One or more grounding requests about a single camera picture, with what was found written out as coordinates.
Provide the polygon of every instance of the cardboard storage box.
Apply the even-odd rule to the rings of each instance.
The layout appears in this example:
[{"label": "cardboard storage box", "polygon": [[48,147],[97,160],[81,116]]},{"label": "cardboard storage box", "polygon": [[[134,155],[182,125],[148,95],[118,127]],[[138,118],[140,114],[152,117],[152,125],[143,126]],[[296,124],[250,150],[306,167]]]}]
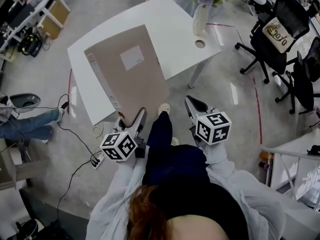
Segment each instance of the cardboard storage box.
[{"label": "cardboard storage box", "polygon": [[[65,24],[69,12],[59,0],[55,0],[48,10],[62,25]],[[46,15],[41,18],[38,28],[53,40],[59,36],[62,30]]]},{"label": "cardboard storage box", "polygon": [[153,118],[169,96],[145,25],[109,37],[84,53],[115,110],[125,116],[126,126],[141,108]]}]

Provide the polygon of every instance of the concrete floor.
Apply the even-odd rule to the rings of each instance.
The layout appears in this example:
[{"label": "concrete floor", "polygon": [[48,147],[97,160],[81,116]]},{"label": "concrete floor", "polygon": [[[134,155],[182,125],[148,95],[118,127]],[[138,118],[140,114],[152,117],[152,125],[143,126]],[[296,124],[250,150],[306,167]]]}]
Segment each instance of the concrete floor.
[{"label": "concrete floor", "polygon": [[[96,152],[102,136],[95,138],[92,135],[93,126],[71,74],[67,48],[102,22],[142,3],[142,0],[65,0],[65,2],[72,11],[58,39],[49,41],[50,49],[42,50],[36,58],[19,55],[14,63],[7,64],[1,91],[8,95],[34,93],[42,99],[41,106],[56,107],[59,97],[69,91],[70,82],[70,114],[63,117],[61,125],[77,133],[90,150]],[[170,89],[167,102],[171,104],[173,135],[181,144],[194,145],[191,133],[188,131],[191,122],[184,105],[186,95],[192,95],[207,102],[208,105],[225,111],[232,120],[231,135],[225,143],[229,159],[234,161],[237,169],[247,170],[260,181],[264,181],[265,171],[258,167],[261,144],[276,147],[294,139],[300,134],[297,133],[297,126],[303,129],[304,117],[298,120],[297,116],[289,115],[289,99],[280,104],[275,103],[274,99],[281,96],[281,91],[273,82],[271,74],[269,74],[270,83],[263,84],[264,76],[260,65],[256,64],[246,75],[239,73],[239,69],[245,68],[253,57],[243,49],[235,50],[234,45],[241,41],[245,45],[250,45],[250,30],[256,21],[257,19],[249,13],[247,6],[241,0],[226,1],[211,23],[229,26],[207,26],[214,28],[222,52],[213,58],[195,88],[190,90],[187,87],[194,68],[170,79],[167,82]],[[293,58],[297,50],[302,51],[304,47],[309,46],[315,36],[315,31],[311,29],[309,34],[291,49],[288,59]],[[45,110],[34,109],[22,114],[21,117],[35,116]],[[148,136],[151,124],[152,122],[147,122],[142,136]],[[109,133],[111,127],[112,124],[104,123],[103,134]],[[63,131],[58,126],[54,126],[54,130],[54,136],[47,144],[32,140],[30,149],[51,160],[46,175],[33,179],[33,182],[56,196],[58,203],[58,197],[68,188],[71,174],[90,158],[90,154],[72,133]],[[116,169],[117,165],[109,160],[105,160],[98,170],[94,170],[90,164],[85,165],[73,178],[65,199],[93,208],[106,194]]]}]

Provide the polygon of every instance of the white vase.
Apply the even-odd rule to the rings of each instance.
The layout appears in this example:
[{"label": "white vase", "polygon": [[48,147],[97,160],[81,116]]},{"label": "white vase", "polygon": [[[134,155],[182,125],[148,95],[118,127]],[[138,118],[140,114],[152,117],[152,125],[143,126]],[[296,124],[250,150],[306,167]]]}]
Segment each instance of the white vase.
[{"label": "white vase", "polygon": [[202,7],[198,5],[193,15],[192,32],[200,35],[208,23],[210,6]]}]

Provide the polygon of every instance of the power strip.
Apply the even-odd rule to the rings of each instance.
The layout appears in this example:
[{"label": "power strip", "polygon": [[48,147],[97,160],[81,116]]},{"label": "power strip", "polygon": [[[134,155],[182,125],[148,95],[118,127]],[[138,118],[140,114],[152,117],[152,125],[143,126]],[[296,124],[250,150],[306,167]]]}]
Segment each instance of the power strip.
[{"label": "power strip", "polygon": [[94,167],[94,166],[92,165],[92,167],[93,167],[95,170],[98,169],[98,167],[101,165],[101,163],[103,162],[103,160],[105,160],[105,154],[102,153],[102,154],[99,155],[96,159],[97,159],[97,160],[100,160],[100,162],[98,162],[98,164],[96,165],[96,167]]}]

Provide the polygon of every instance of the white table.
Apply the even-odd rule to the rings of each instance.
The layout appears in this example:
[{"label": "white table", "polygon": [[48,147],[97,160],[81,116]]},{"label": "white table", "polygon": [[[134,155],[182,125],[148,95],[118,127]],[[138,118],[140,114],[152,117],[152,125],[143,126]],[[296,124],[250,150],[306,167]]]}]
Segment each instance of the white table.
[{"label": "white table", "polygon": [[[221,52],[217,40],[205,31],[198,36],[192,33],[192,21],[173,0],[151,0],[105,21],[68,48],[74,78],[93,125],[105,120],[115,109],[84,51],[104,39],[144,24],[166,80],[198,65],[189,83],[192,88],[211,58]],[[205,47],[198,48],[197,40],[204,41]]]},{"label": "white table", "polygon": [[[70,8],[66,5],[65,1],[63,1],[63,0],[59,0],[59,1],[67,9],[68,12],[71,12]],[[7,47],[9,41],[12,38],[16,39],[18,42],[21,42],[21,38],[16,36],[16,33],[18,33],[20,30],[22,30],[32,20],[32,18],[40,12],[43,12],[44,14],[46,14],[60,29],[63,29],[64,26],[51,14],[51,12],[49,12],[47,10],[46,5],[48,2],[49,2],[49,0],[42,0],[34,8],[34,11],[32,13],[30,13],[30,15],[27,18],[25,18],[25,20],[23,22],[21,22],[21,24],[18,27],[11,30],[10,35],[8,36],[6,41],[3,43],[3,45],[1,46],[0,51],[4,50]]]}]

